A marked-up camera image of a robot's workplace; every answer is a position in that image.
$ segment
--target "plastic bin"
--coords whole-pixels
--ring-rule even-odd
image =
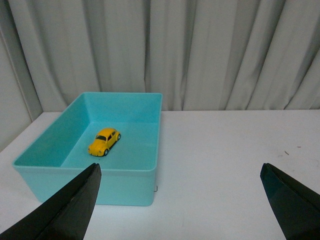
[[[96,204],[149,206],[154,200],[162,95],[85,92],[13,162],[44,202],[92,163],[101,167]],[[107,156],[88,154],[103,128],[121,139]]]

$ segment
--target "table surface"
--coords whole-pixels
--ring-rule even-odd
[[[41,203],[12,167],[59,112],[0,153],[0,233]],[[285,240],[260,180],[271,163],[320,193],[320,110],[163,111],[151,206],[96,205],[85,240]]]

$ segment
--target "car roof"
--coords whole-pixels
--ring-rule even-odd
[[[112,132],[116,131],[114,128],[104,128],[97,135],[109,136]]]

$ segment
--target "white curtain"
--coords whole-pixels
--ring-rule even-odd
[[[158,92],[163,110],[320,108],[319,0],[9,0],[42,108]]]

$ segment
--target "yellow toy car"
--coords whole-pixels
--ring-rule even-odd
[[[94,142],[89,145],[88,153],[102,157],[106,156],[110,148],[121,138],[121,134],[114,128],[104,128],[95,136]]]

